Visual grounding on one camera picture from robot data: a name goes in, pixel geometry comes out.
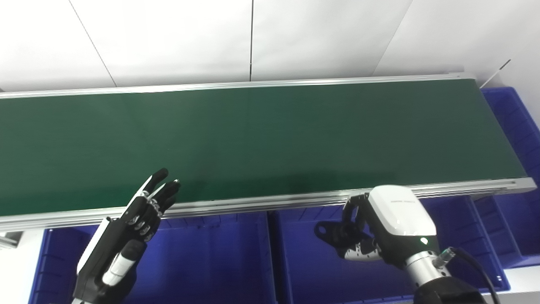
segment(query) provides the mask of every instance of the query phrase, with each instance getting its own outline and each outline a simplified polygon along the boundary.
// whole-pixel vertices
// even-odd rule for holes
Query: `blue storage crate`
[[[540,131],[514,88],[482,89],[527,174],[540,184]],[[476,203],[504,268],[540,265],[540,190]]]
[[[509,285],[501,264],[469,197],[422,201],[437,226],[442,248],[462,247],[483,265],[497,290]],[[382,260],[352,262],[313,233],[317,221],[339,220],[342,206],[280,210],[271,217],[274,274],[281,304],[381,303],[411,300],[408,274]],[[487,292],[481,275],[455,258],[448,265],[453,276]]]
[[[45,233],[30,304],[71,303],[76,265],[96,228]],[[274,304],[266,213],[164,220],[123,303]]]

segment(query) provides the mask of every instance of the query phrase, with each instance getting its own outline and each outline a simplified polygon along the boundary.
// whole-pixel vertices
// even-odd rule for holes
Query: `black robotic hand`
[[[156,233],[180,188],[174,180],[154,190],[167,175],[165,168],[151,175],[120,218],[101,222],[77,265],[73,304],[117,304],[131,291],[146,242]]]

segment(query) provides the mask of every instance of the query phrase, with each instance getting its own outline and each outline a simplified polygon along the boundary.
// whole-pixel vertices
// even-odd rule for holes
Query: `robot finger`
[[[178,180],[167,182],[159,187],[156,191],[148,196],[149,200],[155,200],[160,206],[163,206],[165,201],[176,194],[180,189],[180,183]]]
[[[165,168],[161,168],[159,169],[156,173],[152,174],[152,176],[150,176],[148,178],[148,180],[146,181],[146,185],[143,185],[143,190],[148,192],[148,193],[152,193],[154,191],[154,189],[156,188],[156,186],[162,181],[164,180],[168,175],[168,170],[165,169]]]
[[[139,234],[144,239],[150,234],[150,233],[156,233],[157,228],[159,227],[159,224],[161,223],[161,218],[154,217],[150,219],[140,230]]]
[[[153,221],[154,218],[159,217],[156,207],[151,206],[150,204],[147,204],[147,206],[146,212],[139,218],[133,229],[141,230],[144,226]]]
[[[139,221],[142,215],[146,212],[148,208],[148,200],[144,196],[137,196],[133,202],[126,208],[121,220],[126,222],[128,225],[133,225]]]
[[[156,231],[158,231],[160,223],[161,223],[161,219],[158,219],[158,221],[153,224],[153,226],[145,235],[145,238],[144,238],[145,242],[149,242],[154,237],[154,235],[156,234]]]
[[[159,211],[161,213],[165,213],[165,211],[167,211],[167,209],[169,209],[174,203],[176,202],[176,196],[173,195],[171,197],[169,197],[159,208]]]

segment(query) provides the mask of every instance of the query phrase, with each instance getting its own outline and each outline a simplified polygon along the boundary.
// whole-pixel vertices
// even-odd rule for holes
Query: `white floor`
[[[0,294],[3,303],[28,303],[42,238],[42,229],[27,230],[16,249],[0,250]]]
[[[43,230],[26,231],[17,249],[0,250],[0,294],[10,295],[9,304],[27,304],[32,288],[33,277]],[[540,303],[540,266],[505,270],[511,290],[501,292],[502,304]]]

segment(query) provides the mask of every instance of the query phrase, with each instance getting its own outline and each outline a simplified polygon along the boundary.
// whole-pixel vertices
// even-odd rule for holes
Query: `robotic hand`
[[[178,180],[154,188],[168,175],[163,168],[135,193],[118,219],[103,219],[77,264],[73,304],[118,304],[135,284],[136,267],[163,213],[175,202]]]
[[[491,281],[473,257],[452,247],[440,254],[435,224],[407,187],[377,186],[370,193],[351,196],[342,214],[341,222],[318,222],[315,235],[343,259],[382,259],[407,271],[416,286],[415,304],[485,303],[478,289],[452,277],[446,269],[456,254],[483,274],[494,303],[498,303]],[[373,237],[364,232],[366,224]]]

